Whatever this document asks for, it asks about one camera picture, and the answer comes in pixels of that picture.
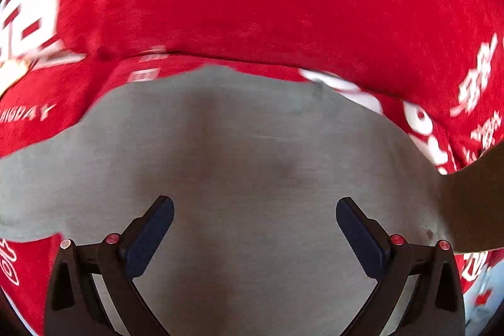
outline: white logo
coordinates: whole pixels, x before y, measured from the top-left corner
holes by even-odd
[[[471,131],[471,138],[473,140],[480,141],[483,146],[483,150],[488,150],[488,148],[495,144],[493,132],[500,127],[501,120],[502,117],[499,115],[499,112],[493,112],[493,116],[485,121],[483,126],[478,124],[478,128]]]
[[[155,69],[137,70],[129,74],[128,83],[136,81],[150,81],[157,78],[159,74],[159,67]]]
[[[464,154],[464,158],[466,159],[467,165],[478,160],[476,153],[473,151],[467,150],[467,148],[465,148],[465,147],[462,147],[462,153]]]
[[[475,69],[469,69],[466,78],[459,85],[459,105],[450,109],[450,116],[457,117],[465,111],[473,111],[478,100],[488,86],[488,79],[492,70],[491,60],[497,48],[497,33],[493,34],[492,43],[482,43],[477,56]]]
[[[427,112],[419,105],[403,101],[404,116],[413,131],[427,137],[427,143],[413,134],[408,134],[418,149],[435,166],[442,166],[448,162],[448,153],[439,148],[438,139],[433,135],[434,125]],[[439,167],[439,173],[447,174],[446,168]]]
[[[488,251],[485,252],[475,252],[475,253],[465,253],[464,260],[467,261],[464,265],[464,269],[460,274],[465,280],[472,282],[483,270],[486,258],[488,257]]]
[[[0,240],[0,264],[2,272],[14,285],[19,286],[19,278],[13,263],[18,260],[16,252],[9,247],[6,240]]]
[[[2,0],[0,61],[12,56],[49,54],[62,49],[56,38],[60,0]]]
[[[360,104],[378,114],[383,114],[380,101],[370,93],[363,92],[359,86],[351,81],[344,80],[335,74],[313,72],[299,69],[299,74],[315,83],[323,83],[336,90],[339,94]]]
[[[49,112],[56,107],[56,104],[44,104],[38,107],[37,105],[33,105],[28,108],[24,105],[14,107],[9,107],[4,110],[0,110],[0,124],[2,123],[15,123],[21,120],[29,120],[32,121],[35,117],[37,117],[40,113],[40,121],[44,121],[47,117],[49,117]]]

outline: red fabric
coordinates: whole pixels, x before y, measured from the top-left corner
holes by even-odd
[[[454,172],[502,138],[503,5],[503,0],[5,0],[0,60],[61,51],[85,58],[41,59],[4,95],[0,156],[74,125],[100,97],[128,81],[221,64],[291,81],[313,76],[299,68],[337,74],[348,81],[332,78],[335,89],[394,121],[440,172]],[[164,52],[172,54],[159,55]],[[26,282],[24,272],[50,266],[59,240],[12,244],[26,257],[13,262],[21,285],[7,290],[39,334],[47,283]],[[464,290],[472,283],[464,272],[477,275],[490,257],[457,256]],[[2,287],[9,283],[0,276]],[[30,308],[28,300],[37,307]]]
[[[476,297],[475,305],[476,306],[485,305],[491,294],[492,294],[492,289],[487,289],[484,293],[478,295]]]

